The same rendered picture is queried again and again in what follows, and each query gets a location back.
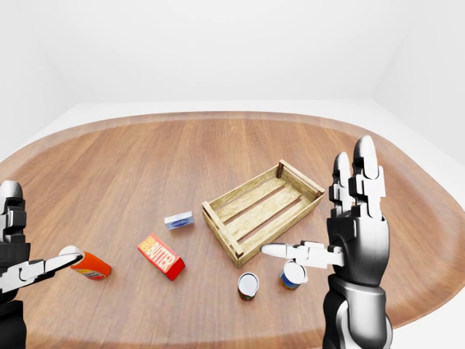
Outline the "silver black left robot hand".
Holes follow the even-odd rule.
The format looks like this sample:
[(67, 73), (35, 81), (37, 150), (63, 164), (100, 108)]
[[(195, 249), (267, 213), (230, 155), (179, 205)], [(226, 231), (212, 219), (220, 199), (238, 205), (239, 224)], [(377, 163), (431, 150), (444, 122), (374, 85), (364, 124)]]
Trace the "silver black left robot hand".
[(23, 233), (26, 219), (21, 185), (5, 180), (0, 184), (0, 304), (12, 301), (18, 289), (51, 278), (84, 257), (70, 246), (48, 260), (31, 260), (31, 245)]

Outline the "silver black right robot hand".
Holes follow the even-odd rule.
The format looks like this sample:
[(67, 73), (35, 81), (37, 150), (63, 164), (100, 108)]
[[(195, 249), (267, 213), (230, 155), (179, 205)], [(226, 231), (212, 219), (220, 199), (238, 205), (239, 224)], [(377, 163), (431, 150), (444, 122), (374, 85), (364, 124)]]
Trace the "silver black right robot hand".
[(307, 267), (333, 266), (336, 275), (350, 283), (378, 286), (389, 259), (389, 226), (381, 212), (381, 199), (386, 196), (384, 170), (371, 136), (356, 142), (351, 159), (345, 152), (335, 158), (332, 177), (329, 245), (271, 243), (260, 251)]

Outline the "wooden slat tray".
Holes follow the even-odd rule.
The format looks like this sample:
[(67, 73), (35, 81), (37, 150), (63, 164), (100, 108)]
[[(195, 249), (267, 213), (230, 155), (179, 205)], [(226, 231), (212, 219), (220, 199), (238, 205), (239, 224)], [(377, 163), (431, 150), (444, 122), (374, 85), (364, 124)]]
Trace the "wooden slat tray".
[(202, 203), (206, 224), (237, 268), (273, 242), (323, 198), (325, 190), (288, 162)]

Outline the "orange bottle with white cap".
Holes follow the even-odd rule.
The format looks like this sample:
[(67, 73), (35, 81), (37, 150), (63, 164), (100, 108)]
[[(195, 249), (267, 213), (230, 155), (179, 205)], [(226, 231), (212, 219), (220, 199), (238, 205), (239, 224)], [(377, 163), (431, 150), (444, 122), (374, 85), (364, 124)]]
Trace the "orange bottle with white cap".
[(109, 264), (103, 262), (100, 258), (94, 256), (90, 252), (85, 252), (79, 249), (77, 246), (67, 246), (59, 252), (59, 255), (71, 253), (79, 253), (82, 256), (81, 260), (70, 266), (70, 268), (75, 272), (94, 281), (103, 280), (110, 275), (111, 267)]

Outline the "tin with blue yellow label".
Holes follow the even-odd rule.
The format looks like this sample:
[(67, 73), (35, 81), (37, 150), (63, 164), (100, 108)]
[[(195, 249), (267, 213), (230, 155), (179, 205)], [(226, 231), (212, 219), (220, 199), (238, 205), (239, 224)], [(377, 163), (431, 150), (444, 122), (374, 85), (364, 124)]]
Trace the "tin with blue yellow label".
[(308, 277), (304, 266), (295, 260), (289, 260), (284, 264), (279, 274), (279, 280), (286, 289), (296, 290), (308, 282)]

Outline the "tin with red green label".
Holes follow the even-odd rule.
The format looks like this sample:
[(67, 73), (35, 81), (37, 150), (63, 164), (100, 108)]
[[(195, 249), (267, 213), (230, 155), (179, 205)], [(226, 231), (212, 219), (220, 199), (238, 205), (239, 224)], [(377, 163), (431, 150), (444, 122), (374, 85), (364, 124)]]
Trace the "tin with red green label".
[(250, 301), (259, 289), (259, 279), (254, 273), (243, 273), (238, 279), (238, 294), (242, 300)]

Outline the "red butter box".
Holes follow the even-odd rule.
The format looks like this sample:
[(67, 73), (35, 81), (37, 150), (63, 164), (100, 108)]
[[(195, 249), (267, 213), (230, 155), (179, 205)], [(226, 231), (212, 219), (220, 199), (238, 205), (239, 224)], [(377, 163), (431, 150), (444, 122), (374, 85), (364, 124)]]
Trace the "red butter box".
[(185, 269), (184, 260), (152, 233), (137, 245), (137, 249), (171, 281), (175, 280)]

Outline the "small blue white box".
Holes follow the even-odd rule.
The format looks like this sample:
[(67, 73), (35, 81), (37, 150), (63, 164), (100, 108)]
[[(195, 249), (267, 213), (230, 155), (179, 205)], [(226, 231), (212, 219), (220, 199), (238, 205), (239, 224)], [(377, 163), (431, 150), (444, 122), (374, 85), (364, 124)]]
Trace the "small blue white box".
[(193, 213), (191, 211), (165, 217), (163, 221), (169, 230), (194, 223)]

